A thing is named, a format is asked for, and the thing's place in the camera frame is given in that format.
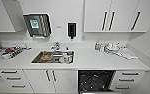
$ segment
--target faucet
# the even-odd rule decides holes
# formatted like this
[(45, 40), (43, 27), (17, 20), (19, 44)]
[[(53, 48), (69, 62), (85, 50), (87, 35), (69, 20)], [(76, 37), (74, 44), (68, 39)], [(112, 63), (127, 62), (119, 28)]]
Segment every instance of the faucet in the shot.
[(54, 46), (51, 49), (54, 51), (60, 50), (59, 42), (54, 42)]

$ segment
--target cleaning bottle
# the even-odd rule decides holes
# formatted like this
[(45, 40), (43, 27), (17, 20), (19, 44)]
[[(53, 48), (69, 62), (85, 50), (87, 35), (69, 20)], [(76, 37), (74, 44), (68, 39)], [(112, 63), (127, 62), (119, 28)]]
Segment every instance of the cleaning bottle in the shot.
[(95, 50), (99, 50), (99, 41), (95, 44)]

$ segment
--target wall-mounted dispenser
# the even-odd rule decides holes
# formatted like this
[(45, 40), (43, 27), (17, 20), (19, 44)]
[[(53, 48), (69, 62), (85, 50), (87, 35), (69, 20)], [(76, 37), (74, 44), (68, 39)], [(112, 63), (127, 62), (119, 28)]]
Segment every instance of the wall-mounted dispenser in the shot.
[(44, 36), (51, 34), (49, 16), (47, 14), (29, 14), (24, 15), (24, 19), (31, 37)]
[(68, 36), (71, 39), (76, 37), (76, 23), (68, 23)]

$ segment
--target white lower cabinet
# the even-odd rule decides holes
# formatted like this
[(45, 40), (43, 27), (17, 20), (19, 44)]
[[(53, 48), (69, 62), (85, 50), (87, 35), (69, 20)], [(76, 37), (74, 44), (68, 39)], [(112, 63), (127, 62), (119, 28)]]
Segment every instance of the white lower cabinet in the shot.
[(35, 93), (77, 93), (77, 70), (24, 70)]
[(144, 71), (116, 71), (110, 89), (128, 94), (130, 90), (136, 88), (144, 73)]
[(0, 93), (34, 93), (23, 70), (0, 69)]
[(29, 83), (0, 83), (0, 93), (34, 93)]

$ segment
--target sink basin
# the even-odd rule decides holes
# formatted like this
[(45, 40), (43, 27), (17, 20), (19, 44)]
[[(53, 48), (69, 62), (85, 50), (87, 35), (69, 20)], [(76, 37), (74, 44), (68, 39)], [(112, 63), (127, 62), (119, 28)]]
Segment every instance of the sink basin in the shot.
[[(44, 54), (50, 54), (52, 56), (51, 60), (42, 60), (41, 57)], [(67, 56), (69, 57), (68, 62), (66, 63), (73, 63), (73, 56), (74, 56), (74, 51), (68, 51), (68, 52), (63, 52), (63, 51), (54, 51), (54, 52), (47, 52), (47, 51), (41, 51), (34, 59), (31, 63), (61, 63), (60, 62), (60, 58), (63, 58), (63, 53), (66, 53)]]

